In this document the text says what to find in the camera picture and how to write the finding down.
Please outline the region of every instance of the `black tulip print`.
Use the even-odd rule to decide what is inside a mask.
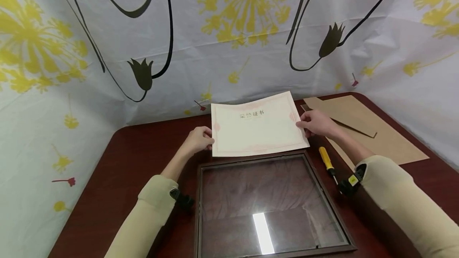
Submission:
[[[307,68],[301,68],[301,69],[298,69],[296,68],[295,66],[293,66],[293,62],[292,62],[292,52],[293,52],[293,47],[295,46],[295,39],[296,39],[296,34],[298,32],[298,29],[299,29],[299,26],[300,26],[300,23],[301,23],[301,19],[303,18],[303,15],[304,15],[304,12],[306,10],[306,7],[308,7],[308,4],[311,0],[307,0],[304,7],[303,7],[303,11],[301,12],[301,16],[300,16],[300,10],[301,10],[301,7],[303,5],[303,2],[304,0],[300,0],[299,4],[298,4],[298,9],[296,10],[296,16],[295,16],[295,19],[293,20],[293,24],[292,24],[292,28],[290,29],[290,33],[288,35],[288,38],[287,38],[287,43],[289,43],[290,39],[292,39],[292,44],[290,45],[290,54],[289,54],[289,62],[290,62],[290,68],[292,68],[293,70],[295,71],[308,71],[308,70],[311,70],[312,68],[314,68],[315,65],[317,65],[317,63],[320,61],[320,59],[330,55],[334,50],[336,50],[336,48],[342,46],[346,40],[350,37],[351,34],[353,34],[361,25],[363,22],[365,22],[370,16],[371,14],[376,10],[376,8],[378,8],[378,6],[381,4],[381,2],[383,2],[383,0],[378,0],[378,2],[374,5],[374,7],[372,7],[368,13],[365,15],[365,17],[363,17],[362,20],[360,20],[359,23],[357,23],[356,26],[354,26],[353,29],[350,30],[350,32],[344,37],[344,39],[341,40],[341,37],[342,37],[342,34],[343,34],[343,31],[344,31],[344,27],[342,27],[342,24],[341,26],[338,28],[338,25],[337,23],[335,23],[335,25],[332,27],[330,26],[329,27],[329,30],[328,30],[328,33],[322,43],[322,46],[320,47],[320,50],[319,50],[319,54],[318,54],[318,59],[317,61],[312,64],[311,66],[307,67]]]
[[[153,83],[153,80],[151,79],[151,65],[153,64],[153,61],[147,64],[146,59],[144,59],[142,63],[139,64],[139,62],[134,59],[131,60],[132,62],[128,61],[128,63],[131,65],[137,84],[139,84],[144,91],[150,90]]]
[[[145,2],[139,8],[137,8],[136,10],[132,10],[132,11],[125,10],[120,5],[118,5],[117,2],[115,2],[114,0],[109,0],[109,1],[111,1],[112,4],[121,13],[123,13],[125,16],[130,17],[130,18],[137,18],[137,17],[141,16],[143,13],[145,13],[145,11],[148,9],[149,5],[151,4],[152,0],[145,0]],[[169,6],[169,30],[170,30],[169,51],[167,52],[167,59],[166,59],[166,63],[164,64],[163,68],[159,72],[157,72],[156,74],[152,75],[151,74],[151,65],[153,63],[152,61],[149,64],[146,64],[146,59],[142,62],[142,64],[139,64],[137,61],[135,61],[133,59],[131,59],[132,62],[128,62],[129,65],[131,66],[131,69],[132,69],[133,73],[134,73],[135,79],[136,79],[137,83],[139,84],[139,87],[141,87],[141,89],[143,89],[145,91],[143,96],[142,96],[142,98],[139,99],[139,100],[135,100],[133,98],[130,98],[130,96],[128,96],[123,91],[123,89],[121,88],[120,84],[118,84],[118,82],[115,80],[114,76],[112,75],[112,72],[110,72],[108,66],[105,63],[105,60],[103,59],[103,56],[102,56],[102,53],[99,50],[99,47],[97,46],[96,42],[94,41],[94,38],[91,35],[91,32],[88,29],[88,26],[86,24],[86,20],[84,18],[84,15],[81,12],[81,8],[79,7],[78,1],[77,0],[73,0],[73,2],[75,2],[76,11],[73,9],[73,7],[71,5],[70,5],[70,8],[72,9],[73,13],[75,14],[76,18],[78,19],[79,23],[81,24],[81,26],[83,28],[83,31],[87,35],[87,37],[88,37],[88,39],[89,39],[89,41],[91,43],[91,46],[93,47],[93,50],[96,53],[97,59],[99,60],[100,67],[102,68],[102,71],[104,73],[105,73],[106,70],[108,71],[109,75],[115,81],[115,83],[118,86],[118,88],[120,88],[121,92],[123,92],[123,94],[127,98],[129,98],[130,100],[132,100],[134,102],[142,101],[145,98],[146,93],[148,92],[148,90],[150,90],[150,88],[151,88],[152,80],[156,79],[156,78],[159,78],[164,73],[166,73],[167,69],[169,68],[171,59],[172,59],[173,21],[172,21],[171,0],[167,0],[167,4]]]

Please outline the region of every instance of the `glass pane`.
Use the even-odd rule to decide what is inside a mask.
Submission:
[[[348,245],[304,156],[203,168],[201,257]]]

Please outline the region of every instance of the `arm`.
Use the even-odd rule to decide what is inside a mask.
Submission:
[[[377,156],[345,133],[332,119],[314,110],[301,116],[306,135],[335,141],[353,161],[366,164],[362,186],[372,200],[404,231],[422,257],[459,257],[459,227],[391,159]]]
[[[357,165],[363,159],[375,155],[363,144],[354,140],[345,131],[339,128],[336,123],[320,111],[308,111],[300,117],[301,122],[297,122],[298,127],[306,129],[306,136],[318,134],[328,137],[335,141],[339,147],[349,156],[354,165]]]
[[[177,180],[194,153],[212,149],[211,129],[197,127],[190,132],[160,176],[152,177],[139,193],[136,205],[121,225],[106,258],[144,258],[175,205],[169,195],[178,188]]]

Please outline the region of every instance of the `brown cardboard sheet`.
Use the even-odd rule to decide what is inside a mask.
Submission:
[[[326,101],[320,100],[320,102],[317,100],[320,99],[304,99],[309,108],[319,109],[332,119],[341,123],[341,128],[345,132],[368,147],[375,154],[391,158],[396,164],[407,164],[408,162],[429,158],[354,96],[343,96]],[[372,129],[376,133],[374,138],[369,136]],[[353,170],[354,164],[349,156],[344,153],[338,144],[330,139],[328,140],[341,158]]]

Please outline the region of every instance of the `table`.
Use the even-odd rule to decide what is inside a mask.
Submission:
[[[378,114],[400,134],[421,149],[429,159],[401,167],[453,219],[459,221],[459,174],[407,130],[359,93],[323,96],[322,99],[353,95]],[[295,101],[299,114],[302,100]],[[188,132],[195,126],[211,126],[210,115],[135,125],[118,130],[110,140],[93,175],[57,239],[50,258],[99,258],[109,248],[115,234],[137,201],[137,195],[154,174],[159,174]],[[352,199],[339,195],[328,177],[318,147],[325,146],[334,162],[338,179],[351,171],[323,137],[310,140],[307,152],[312,167],[321,177],[358,250],[333,257],[419,257],[412,244],[393,221],[360,188]],[[197,165],[211,162],[210,152],[200,152],[186,165],[178,183],[185,194],[196,194]],[[194,254],[194,215],[177,207],[160,231],[150,257],[191,258]]]

